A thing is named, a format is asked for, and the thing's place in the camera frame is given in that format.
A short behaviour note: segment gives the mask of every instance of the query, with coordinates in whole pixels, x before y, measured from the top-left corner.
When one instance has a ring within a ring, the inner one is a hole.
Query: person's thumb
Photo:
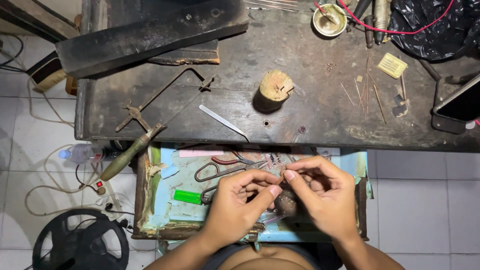
[[[312,191],[312,189],[310,189],[310,187],[307,185],[305,180],[298,174],[298,172],[292,170],[285,170],[283,172],[283,177],[287,180],[293,191],[302,200],[303,204],[306,207],[309,207],[310,204],[316,202],[315,199],[318,196]]]
[[[257,220],[281,192],[282,188],[275,184],[264,188],[251,202],[247,203],[247,215]]]

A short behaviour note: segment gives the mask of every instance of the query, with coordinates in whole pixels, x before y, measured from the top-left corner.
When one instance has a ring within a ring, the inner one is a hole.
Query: scissors
[[[267,164],[266,161],[259,161],[259,162],[254,162],[252,160],[248,160],[248,159],[245,159],[243,157],[241,157],[238,153],[233,153],[235,156],[237,156],[239,158],[239,160],[227,160],[227,161],[223,161],[223,160],[219,160],[215,157],[212,157],[212,160],[214,162],[209,162],[207,164],[205,164],[204,166],[202,166],[201,168],[199,168],[196,172],[195,172],[195,180],[197,182],[205,182],[207,180],[210,180],[210,179],[214,179],[214,178],[217,178],[217,177],[220,177],[220,176],[223,176],[223,175],[227,175],[229,173],[232,173],[232,172],[236,172],[236,171],[240,171],[240,170],[250,170],[250,169],[261,169],[263,167],[265,167],[265,165]],[[242,162],[242,163],[245,163],[245,165],[240,165],[240,166],[236,166],[236,167],[233,167],[233,168],[230,168],[230,169],[226,169],[224,171],[220,171],[220,168],[219,166],[216,164],[219,163],[221,165],[230,165],[230,164],[235,164],[237,162]],[[203,178],[203,179],[200,179],[197,177],[198,173],[201,172],[203,169],[205,169],[207,166],[214,166],[216,168],[216,174],[215,175],[212,175],[212,176],[209,176],[209,177],[206,177],[206,178]],[[212,187],[209,187],[207,189],[205,189],[201,194],[200,194],[200,200],[202,201],[202,203],[204,204],[210,204],[212,203],[212,200],[210,199],[205,199],[204,196],[205,196],[205,193],[209,192],[209,191],[212,191],[214,189],[216,189],[217,185],[215,186],[212,186]]]

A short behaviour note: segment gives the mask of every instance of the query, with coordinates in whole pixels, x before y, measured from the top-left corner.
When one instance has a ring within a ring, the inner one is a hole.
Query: plastic water bottle
[[[85,164],[114,160],[120,153],[109,147],[101,147],[94,144],[76,144],[67,150],[59,152],[59,158],[68,161]]]

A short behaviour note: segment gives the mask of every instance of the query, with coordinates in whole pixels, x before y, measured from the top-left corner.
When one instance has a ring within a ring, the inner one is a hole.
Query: black wheel
[[[96,218],[88,227],[69,230],[68,218],[89,215]],[[107,251],[102,236],[109,230],[117,235],[121,257]],[[52,235],[52,250],[49,259],[41,259],[41,249],[48,233]],[[59,267],[70,270],[125,270],[127,269],[129,245],[125,231],[117,221],[94,209],[73,209],[52,219],[40,232],[33,248],[34,270],[55,270]]]

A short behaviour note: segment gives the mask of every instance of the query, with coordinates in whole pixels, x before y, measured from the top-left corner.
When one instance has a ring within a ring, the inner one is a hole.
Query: small bowl
[[[347,27],[347,16],[343,9],[334,4],[325,4],[321,6],[323,10],[331,14],[338,24],[330,22],[323,13],[317,8],[313,13],[312,22],[318,33],[326,37],[336,37]]]

